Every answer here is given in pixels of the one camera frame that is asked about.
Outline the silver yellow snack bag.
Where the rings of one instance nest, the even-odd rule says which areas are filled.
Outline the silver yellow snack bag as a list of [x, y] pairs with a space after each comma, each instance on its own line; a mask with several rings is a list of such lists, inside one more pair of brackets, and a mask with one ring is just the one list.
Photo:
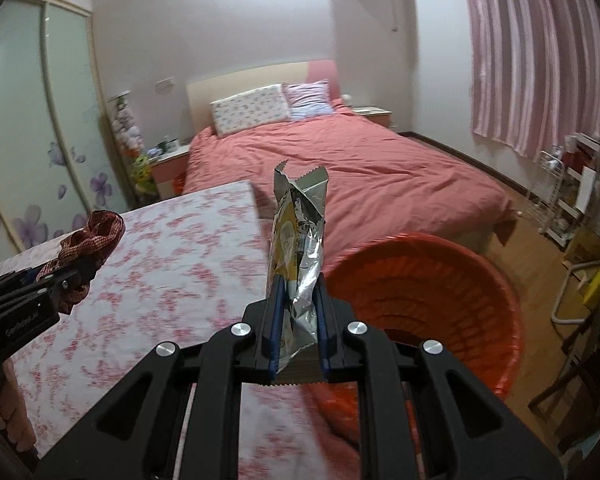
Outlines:
[[297, 179], [285, 174], [286, 164], [274, 168], [274, 214], [268, 284], [275, 274], [286, 283], [285, 311], [278, 372], [317, 343], [313, 289], [322, 272], [328, 172], [318, 166]]

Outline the brown knit scrunchie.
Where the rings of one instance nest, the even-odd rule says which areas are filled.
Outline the brown knit scrunchie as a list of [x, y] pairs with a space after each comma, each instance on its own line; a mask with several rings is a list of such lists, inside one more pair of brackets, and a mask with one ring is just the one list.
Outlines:
[[87, 218], [86, 225], [77, 229], [60, 242], [55, 258], [46, 262], [38, 271], [36, 279], [77, 270], [78, 278], [69, 278], [67, 286], [60, 285], [58, 311], [70, 314], [90, 291], [91, 281], [117, 248], [125, 232], [125, 223], [120, 214], [108, 210], [95, 210]]

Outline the orange plastic laundry basket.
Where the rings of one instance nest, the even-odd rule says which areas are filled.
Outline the orange plastic laundry basket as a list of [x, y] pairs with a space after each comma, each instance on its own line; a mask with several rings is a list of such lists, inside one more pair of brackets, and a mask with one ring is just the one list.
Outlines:
[[486, 258], [407, 233], [345, 252], [325, 280], [358, 320], [397, 342], [442, 342], [500, 399], [508, 396], [524, 348], [522, 313], [513, 286]]

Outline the flower print sliding wardrobe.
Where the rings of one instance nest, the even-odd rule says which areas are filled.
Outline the flower print sliding wardrobe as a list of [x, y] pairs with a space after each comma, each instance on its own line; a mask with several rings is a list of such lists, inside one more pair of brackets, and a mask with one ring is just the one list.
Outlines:
[[132, 204], [92, 47], [91, 17], [52, 0], [0, 6], [0, 264]]

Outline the salmon pink duvet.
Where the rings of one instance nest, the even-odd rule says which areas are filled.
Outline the salmon pink duvet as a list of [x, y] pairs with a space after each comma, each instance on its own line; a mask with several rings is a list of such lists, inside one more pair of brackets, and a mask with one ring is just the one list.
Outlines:
[[336, 102], [331, 115], [273, 122], [218, 136], [204, 128], [189, 144], [187, 193], [251, 184], [259, 214], [275, 214], [274, 169], [293, 179], [328, 172], [324, 267], [369, 240], [422, 232], [454, 242], [516, 228], [512, 199], [479, 169], [374, 124]]

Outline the floral pink white tablecloth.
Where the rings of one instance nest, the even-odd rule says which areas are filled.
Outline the floral pink white tablecloth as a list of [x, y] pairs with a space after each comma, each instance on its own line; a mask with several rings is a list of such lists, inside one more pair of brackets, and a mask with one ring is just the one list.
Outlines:
[[[157, 344], [208, 340], [265, 294], [268, 259], [249, 183], [127, 212], [86, 298], [12, 359], [40, 454]], [[306, 388], [242, 389], [244, 479], [355, 479], [360, 462]]]

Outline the hanging plush toys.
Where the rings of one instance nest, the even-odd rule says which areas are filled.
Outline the hanging plush toys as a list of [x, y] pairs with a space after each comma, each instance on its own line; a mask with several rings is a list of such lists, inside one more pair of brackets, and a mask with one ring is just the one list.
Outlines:
[[114, 111], [111, 128], [137, 199], [140, 202], [149, 202], [158, 198], [158, 190], [128, 95], [128, 92], [122, 92], [110, 99]]

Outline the pink white nightstand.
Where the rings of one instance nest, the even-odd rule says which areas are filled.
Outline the pink white nightstand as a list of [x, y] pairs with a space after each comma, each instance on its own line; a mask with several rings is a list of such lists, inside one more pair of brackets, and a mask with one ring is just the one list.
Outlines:
[[188, 163], [189, 146], [163, 154], [150, 163], [151, 177], [154, 179], [160, 200], [168, 200], [183, 192]]

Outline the right side nightstand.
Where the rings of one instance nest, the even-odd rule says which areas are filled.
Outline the right side nightstand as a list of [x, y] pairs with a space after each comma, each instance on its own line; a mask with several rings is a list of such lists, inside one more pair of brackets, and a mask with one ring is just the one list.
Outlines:
[[381, 125], [388, 129], [392, 126], [392, 114], [390, 110], [385, 110], [378, 106], [356, 106], [352, 107], [352, 112], [358, 116], [365, 117], [376, 125]]

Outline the striped pink pillow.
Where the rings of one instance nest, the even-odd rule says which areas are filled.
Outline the striped pink pillow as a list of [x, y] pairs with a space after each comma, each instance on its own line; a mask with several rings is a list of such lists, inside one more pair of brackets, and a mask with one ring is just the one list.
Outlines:
[[294, 122], [334, 114], [327, 80], [283, 84], [283, 92]]

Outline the white mug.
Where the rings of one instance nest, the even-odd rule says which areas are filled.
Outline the white mug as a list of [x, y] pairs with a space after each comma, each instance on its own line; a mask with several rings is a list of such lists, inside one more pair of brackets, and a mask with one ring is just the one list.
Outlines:
[[167, 153], [174, 152], [179, 147], [180, 147], [180, 141], [178, 139], [166, 141], [166, 152]]

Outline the floral white pillow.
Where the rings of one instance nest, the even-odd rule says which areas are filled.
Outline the floral white pillow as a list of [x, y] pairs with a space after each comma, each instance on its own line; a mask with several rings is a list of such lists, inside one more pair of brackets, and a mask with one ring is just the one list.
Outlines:
[[213, 101], [211, 113], [213, 127], [219, 138], [291, 120], [282, 84], [269, 84]]

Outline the pink striped curtain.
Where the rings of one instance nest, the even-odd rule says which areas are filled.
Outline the pink striped curtain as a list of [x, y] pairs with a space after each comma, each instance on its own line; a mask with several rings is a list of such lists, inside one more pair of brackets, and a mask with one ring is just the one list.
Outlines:
[[522, 157], [600, 138], [600, 8], [595, 0], [467, 0], [471, 130]]

